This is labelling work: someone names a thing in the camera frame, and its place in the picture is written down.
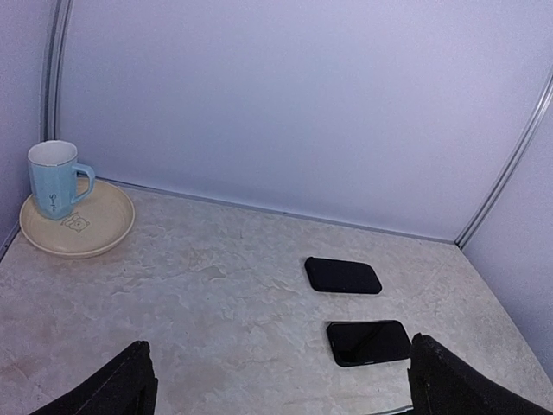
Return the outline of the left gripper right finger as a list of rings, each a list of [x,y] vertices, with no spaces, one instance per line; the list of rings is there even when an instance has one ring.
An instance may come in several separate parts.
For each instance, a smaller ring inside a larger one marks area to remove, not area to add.
[[[407,370],[409,414],[547,414],[549,411],[489,380],[429,335],[416,334]]]

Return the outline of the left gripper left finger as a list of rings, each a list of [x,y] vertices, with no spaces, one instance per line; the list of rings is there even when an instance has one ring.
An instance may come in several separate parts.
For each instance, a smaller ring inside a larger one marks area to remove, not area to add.
[[[147,341],[135,341],[36,414],[153,414],[157,378]]]

